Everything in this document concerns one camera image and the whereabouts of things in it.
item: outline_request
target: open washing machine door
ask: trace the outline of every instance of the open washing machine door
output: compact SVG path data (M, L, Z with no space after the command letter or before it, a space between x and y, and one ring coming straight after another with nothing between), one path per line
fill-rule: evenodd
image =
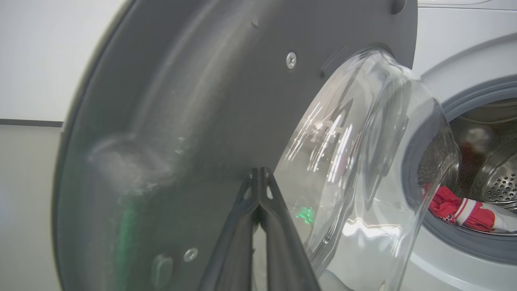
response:
M455 158L429 152L421 199L404 194L409 137L444 152L452 140L405 68L416 13L405 0L129 2L63 134L63 290L198 289L252 167L274 170L316 275L397 289Z

